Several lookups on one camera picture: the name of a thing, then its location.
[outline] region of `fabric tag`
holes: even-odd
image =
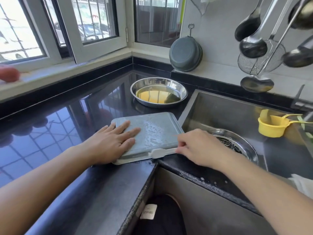
[[[156,213],[157,205],[154,204],[148,204],[143,209],[143,212],[141,213],[140,219],[154,219],[154,215]]]

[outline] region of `towel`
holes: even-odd
[[[313,199],[313,180],[304,178],[297,174],[292,174],[289,178],[297,187],[298,191]]]

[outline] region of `hand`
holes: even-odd
[[[206,131],[195,129],[178,135],[176,153],[185,155],[200,166],[221,170],[223,163],[240,154],[222,144],[215,136]]]
[[[134,128],[123,133],[130,123],[130,121],[125,121],[117,128],[115,128],[115,123],[110,126],[106,125],[76,147],[91,159],[92,165],[114,162],[124,152],[131,149],[135,144],[133,137],[140,132],[140,128]]]

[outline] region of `kitchen sink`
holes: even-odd
[[[299,124],[289,126],[283,137],[268,138],[258,132],[263,106],[195,90],[178,122],[185,132],[200,128],[230,130],[247,140],[258,154],[258,165],[288,178],[291,174],[313,179],[313,146]],[[287,112],[269,109],[271,115]]]

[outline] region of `right hand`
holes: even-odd
[[[239,153],[229,149],[215,136],[206,131],[195,129],[178,135],[176,153],[185,155],[200,166],[221,170],[222,165]]]

